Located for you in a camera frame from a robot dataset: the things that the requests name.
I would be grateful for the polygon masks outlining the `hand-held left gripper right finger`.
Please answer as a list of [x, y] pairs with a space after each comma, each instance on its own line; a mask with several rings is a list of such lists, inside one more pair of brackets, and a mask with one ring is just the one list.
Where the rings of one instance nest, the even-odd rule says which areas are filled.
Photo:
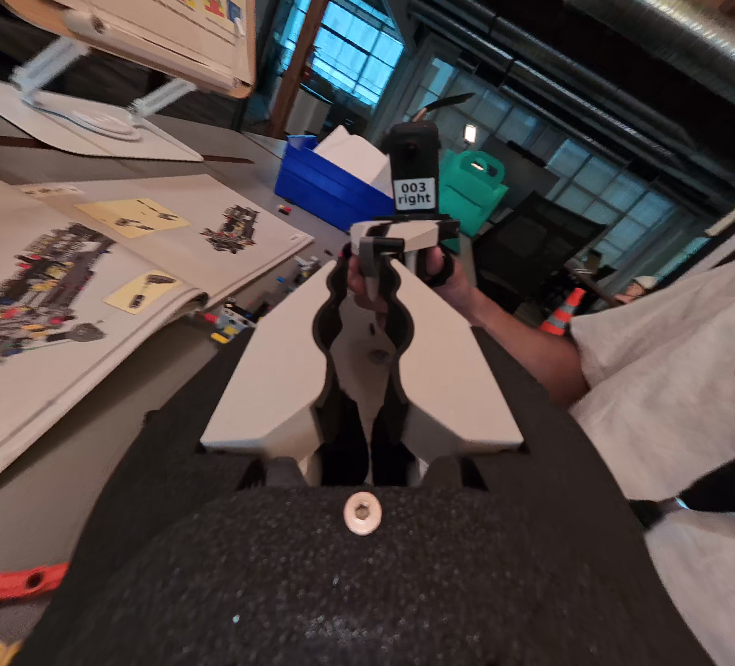
[[519, 451], [523, 435], [470, 323], [398, 260], [381, 266], [394, 347], [372, 443], [429, 466]]

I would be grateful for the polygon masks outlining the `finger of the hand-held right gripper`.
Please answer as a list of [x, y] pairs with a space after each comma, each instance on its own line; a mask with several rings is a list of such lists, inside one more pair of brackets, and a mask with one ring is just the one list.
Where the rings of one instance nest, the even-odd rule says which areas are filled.
[[460, 222], [455, 219], [415, 219], [403, 223], [403, 248], [432, 248], [457, 239]]
[[351, 226], [353, 256], [399, 255], [405, 251], [405, 239], [388, 235], [395, 220], [366, 220]]

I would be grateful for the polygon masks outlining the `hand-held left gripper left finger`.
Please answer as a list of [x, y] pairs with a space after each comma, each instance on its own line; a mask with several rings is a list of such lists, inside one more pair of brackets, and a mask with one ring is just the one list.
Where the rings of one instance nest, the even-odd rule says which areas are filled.
[[331, 260], [253, 331], [200, 438], [207, 452], [289, 458], [314, 485], [369, 476], [369, 319]]

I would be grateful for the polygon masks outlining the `grey lego piece with connector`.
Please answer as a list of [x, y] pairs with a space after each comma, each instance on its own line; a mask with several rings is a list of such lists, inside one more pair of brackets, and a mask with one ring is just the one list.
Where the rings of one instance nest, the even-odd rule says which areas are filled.
[[402, 238], [363, 237], [359, 240], [358, 257], [368, 299], [375, 303], [379, 296], [382, 259], [386, 255], [404, 252]]

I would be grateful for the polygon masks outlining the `grey lego car chassis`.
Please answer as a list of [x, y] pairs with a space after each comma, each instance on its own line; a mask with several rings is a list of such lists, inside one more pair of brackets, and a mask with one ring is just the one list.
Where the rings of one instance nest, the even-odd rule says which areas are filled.
[[255, 328], [268, 313], [303, 285], [322, 266], [322, 262], [316, 256], [307, 260], [296, 257], [295, 261], [297, 267], [286, 276], [278, 277], [273, 291], [259, 295], [247, 307], [240, 307], [234, 298], [230, 298], [226, 299], [217, 309], [202, 312], [200, 316], [213, 328], [210, 338], [218, 343], [226, 344], [242, 331]]

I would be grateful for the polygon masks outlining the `lego instruction booklet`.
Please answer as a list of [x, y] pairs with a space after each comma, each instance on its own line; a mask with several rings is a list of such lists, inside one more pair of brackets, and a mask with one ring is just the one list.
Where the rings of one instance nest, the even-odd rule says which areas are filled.
[[314, 238], [209, 175], [1, 194], [1, 469], [147, 338]]

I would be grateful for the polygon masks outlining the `person's right hand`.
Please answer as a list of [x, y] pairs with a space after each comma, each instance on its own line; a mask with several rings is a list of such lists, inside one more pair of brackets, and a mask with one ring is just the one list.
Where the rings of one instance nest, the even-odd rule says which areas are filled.
[[[447, 265], [446, 257], [439, 246], [426, 250], [426, 272], [430, 277], [435, 277]], [[460, 263], [451, 257], [449, 262], [452, 273], [444, 285], [438, 286], [434, 291], [449, 303], [469, 322], [473, 321], [472, 308], [476, 289], [471, 287], [467, 281], [464, 269]], [[347, 275], [348, 289], [354, 294], [355, 303], [365, 310], [371, 310], [376, 315], [376, 321], [384, 327], [388, 307], [385, 300], [378, 296], [375, 299], [368, 297], [368, 290], [363, 277], [359, 258], [351, 256], [348, 261]]]

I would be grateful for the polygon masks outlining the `white paper stack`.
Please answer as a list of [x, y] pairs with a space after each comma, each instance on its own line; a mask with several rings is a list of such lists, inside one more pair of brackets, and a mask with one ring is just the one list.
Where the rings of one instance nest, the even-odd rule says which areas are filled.
[[390, 159], [362, 136], [339, 125], [314, 148], [314, 153], [333, 165], [393, 197]]

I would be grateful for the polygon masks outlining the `blue plastic bin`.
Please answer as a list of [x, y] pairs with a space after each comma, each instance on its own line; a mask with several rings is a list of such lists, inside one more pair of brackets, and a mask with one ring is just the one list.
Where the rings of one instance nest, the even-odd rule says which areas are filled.
[[274, 193], [281, 199], [348, 231], [357, 222], [393, 215], [390, 196], [315, 154], [317, 138], [287, 138]]

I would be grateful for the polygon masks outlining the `black office chair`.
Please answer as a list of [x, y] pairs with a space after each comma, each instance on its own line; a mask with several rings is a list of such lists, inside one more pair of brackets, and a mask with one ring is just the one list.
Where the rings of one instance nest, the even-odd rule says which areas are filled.
[[533, 192], [473, 241], [477, 287], [514, 314], [606, 228]]

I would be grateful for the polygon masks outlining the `orange traffic cone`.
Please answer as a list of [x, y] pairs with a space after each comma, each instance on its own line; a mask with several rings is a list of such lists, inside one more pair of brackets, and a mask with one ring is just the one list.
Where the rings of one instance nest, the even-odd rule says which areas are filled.
[[549, 335], [563, 337], [574, 317], [579, 304], [586, 295], [586, 290], [577, 287], [571, 291], [559, 307], [552, 312], [541, 324], [540, 331]]

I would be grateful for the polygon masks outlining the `person's white shirt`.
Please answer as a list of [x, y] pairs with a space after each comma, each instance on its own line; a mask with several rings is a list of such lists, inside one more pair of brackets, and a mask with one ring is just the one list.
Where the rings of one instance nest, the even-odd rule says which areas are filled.
[[[733, 461], [733, 263], [574, 318], [570, 332], [590, 388], [571, 414], [628, 499], [673, 499]], [[645, 541], [693, 634], [733, 664], [733, 513], [689, 505]]]

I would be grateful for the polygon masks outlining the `white folding stand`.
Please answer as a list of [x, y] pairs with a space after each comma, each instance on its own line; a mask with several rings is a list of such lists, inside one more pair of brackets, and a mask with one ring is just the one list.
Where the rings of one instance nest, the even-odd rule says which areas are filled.
[[[74, 155], [200, 163], [203, 156], [149, 121], [164, 107], [196, 91], [197, 83], [217, 83], [200, 61], [120, 27], [92, 10], [69, 8], [62, 20], [70, 30], [2, 83], [2, 118], [53, 149]], [[47, 91], [47, 85], [101, 44], [125, 55], [168, 66], [176, 76], [121, 108]]]

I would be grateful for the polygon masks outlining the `brown wooden post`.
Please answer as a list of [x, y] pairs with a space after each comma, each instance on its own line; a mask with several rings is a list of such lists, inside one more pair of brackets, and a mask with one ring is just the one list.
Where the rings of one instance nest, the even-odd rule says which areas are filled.
[[285, 134], [286, 125], [289, 122], [289, 117], [300, 90], [307, 59], [313, 50], [315, 38], [330, 1], [311, 0], [309, 3], [295, 50], [289, 62], [289, 67], [281, 79], [281, 86], [271, 113], [268, 135], [272, 138], [281, 139]]

